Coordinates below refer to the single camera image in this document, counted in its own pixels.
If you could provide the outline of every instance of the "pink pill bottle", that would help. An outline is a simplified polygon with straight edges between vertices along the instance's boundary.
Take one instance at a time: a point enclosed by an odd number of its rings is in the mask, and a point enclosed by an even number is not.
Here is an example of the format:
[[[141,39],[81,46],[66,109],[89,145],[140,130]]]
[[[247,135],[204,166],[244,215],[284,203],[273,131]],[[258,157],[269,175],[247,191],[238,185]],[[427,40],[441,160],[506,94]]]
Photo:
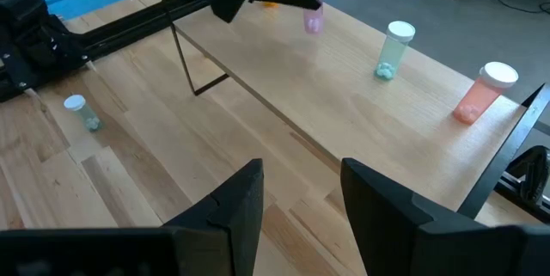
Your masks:
[[[516,70],[507,64],[485,64],[474,85],[458,103],[453,116],[462,123],[472,125],[518,78]]]
[[[323,0],[317,10],[305,9],[303,11],[303,26],[307,34],[319,34],[323,30]]]

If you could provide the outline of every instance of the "light wood surface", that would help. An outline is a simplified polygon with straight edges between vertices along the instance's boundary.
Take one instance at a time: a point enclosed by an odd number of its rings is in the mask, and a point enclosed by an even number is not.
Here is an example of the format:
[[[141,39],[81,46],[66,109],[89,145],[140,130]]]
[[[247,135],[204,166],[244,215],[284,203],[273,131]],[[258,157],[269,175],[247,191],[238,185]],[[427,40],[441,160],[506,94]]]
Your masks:
[[[68,21],[82,32],[152,4],[124,0]],[[193,80],[221,72],[181,39]],[[191,94],[163,30],[39,90],[0,104],[0,229],[158,226],[251,158],[265,163],[256,275],[365,275],[345,217],[338,164],[236,82]],[[82,94],[104,127],[63,107]],[[535,222],[493,195],[479,220]]]
[[[469,78],[408,49],[397,77],[378,80],[384,34],[329,5],[324,16],[317,36],[305,34],[301,9],[258,3],[244,3],[230,24],[202,9],[176,25],[325,156],[354,157],[458,209],[524,107],[500,97],[465,126],[450,113]]]

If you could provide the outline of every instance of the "translucent bottle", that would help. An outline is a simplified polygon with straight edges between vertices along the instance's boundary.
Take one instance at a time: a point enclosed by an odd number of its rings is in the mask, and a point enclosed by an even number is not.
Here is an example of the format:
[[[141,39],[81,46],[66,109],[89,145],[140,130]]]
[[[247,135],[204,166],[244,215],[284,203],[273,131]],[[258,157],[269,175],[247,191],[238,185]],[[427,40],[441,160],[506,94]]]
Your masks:
[[[323,0],[320,8],[317,10],[305,9],[303,11],[303,26],[305,27],[307,34],[318,34],[323,29]]]
[[[474,85],[458,103],[453,116],[462,123],[472,125],[518,78],[516,70],[507,64],[485,64]]]
[[[394,21],[388,25],[386,40],[375,68],[375,76],[384,80],[394,79],[405,49],[416,33],[408,22]]]
[[[101,121],[92,110],[92,108],[86,104],[86,100],[81,95],[71,95],[64,102],[65,108],[78,114],[86,129],[90,132],[97,131],[101,128]]]

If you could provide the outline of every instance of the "bottle cap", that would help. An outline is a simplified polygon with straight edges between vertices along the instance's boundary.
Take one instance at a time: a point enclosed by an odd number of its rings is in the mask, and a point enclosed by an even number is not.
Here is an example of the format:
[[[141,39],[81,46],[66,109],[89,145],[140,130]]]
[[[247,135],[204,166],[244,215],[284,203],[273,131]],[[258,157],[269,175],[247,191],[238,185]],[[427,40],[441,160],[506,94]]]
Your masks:
[[[483,81],[496,88],[509,88],[517,82],[519,75],[511,66],[502,62],[489,62],[480,70]]]
[[[394,21],[388,24],[388,35],[401,43],[412,40],[415,33],[416,29],[408,22]]]
[[[81,95],[71,95],[63,103],[65,108],[71,111],[77,111],[86,105],[86,100]]]

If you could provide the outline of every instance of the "wooden table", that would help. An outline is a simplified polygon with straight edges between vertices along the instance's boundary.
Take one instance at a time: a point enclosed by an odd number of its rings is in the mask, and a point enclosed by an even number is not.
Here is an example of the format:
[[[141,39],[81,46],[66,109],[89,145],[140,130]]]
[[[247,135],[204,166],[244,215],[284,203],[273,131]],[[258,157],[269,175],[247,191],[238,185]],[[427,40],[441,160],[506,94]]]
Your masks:
[[[202,9],[176,25],[332,161],[354,157],[456,210],[525,108],[501,96],[465,126],[450,113],[472,80],[413,49],[392,82],[378,80],[383,33],[326,5],[324,32],[306,35],[302,16],[245,3],[230,24]]]
[[[97,28],[159,0],[123,0],[68,21]],[[193,81],[222,71],[181,39]],[[0,229],[158,226],[251,158],[265,163],[256,275],[364,275],[339,168],[235,81],[195,97],[163,30],[39,90],[0,104]],[[82,94],[104,127],[63,108]],[[477,218],[536,223],[494,194]]]

